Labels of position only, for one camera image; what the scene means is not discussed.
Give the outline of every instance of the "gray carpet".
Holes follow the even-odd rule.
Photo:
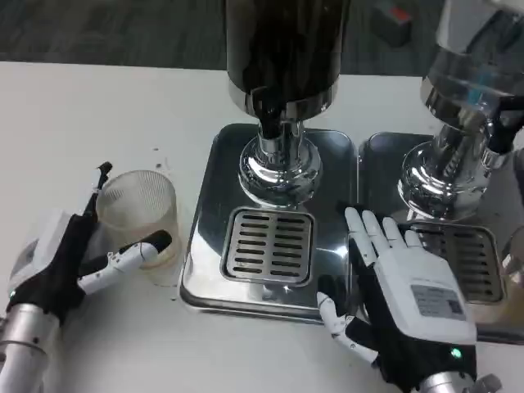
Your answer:
[[[0,0],[0,60],[223,70],[222,1]],[[370,32],[375,1],[354,0],[342,72],[424,74],[443,1],[395,0],[413,32],[393,48]]]

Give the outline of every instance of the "white table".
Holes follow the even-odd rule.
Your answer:
[[[104,160],[113,175],[161,164],[187,237],[213,137],[226,124],[254,122],[230,101],[227,80],[217,71],[0,63],[0,292],[31,224],[54,206],[83,207],[92,168]],[[434,133],[419,83],[343,76],[335,104],[309,124],[346,132],[355,145],[381,131]],[[198,314],[175,297],[141,274],[92,296],[71,318],[49,386],[66,393],[397,391],[320,326]],[[504,391],[521,390],[523,348],[479,344],[478,360],[479,373],[498,374]]]

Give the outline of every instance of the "white robotic hand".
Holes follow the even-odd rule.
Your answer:
[[[355,307],[356,299],[347,298],[345,280],[321,277],[318,308],[333,338],[404,393],[447,376],[450,392],[462,391],[463,383],[473,386],[477,329],[447,261],[426,251],[415,232],[403,236],[390,217],[379,221],[355,208],[346,209],[345,217],[369,323],[346,313],[345,305],[352,301]]]

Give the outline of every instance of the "ribbed plastic cup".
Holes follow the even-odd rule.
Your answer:
[[[176,201],[170,180],[151,170],[136,170],[113,178],[97,199],[98,219],[110,237],[113,250],[161,229],[171,235],[171,245],[142,266],[153,283],[162,287],[176,282],[174,273],[181,248]]]

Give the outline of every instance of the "metal grille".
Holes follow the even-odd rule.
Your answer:
[[[301,284],[309,277],[313,220],[300,213],[240,210],[225,273],[243,281]]]
[[[411,224],[424,248],[449,262],[467,301],[497,303],[504,298],[495,241],[481,227]]]

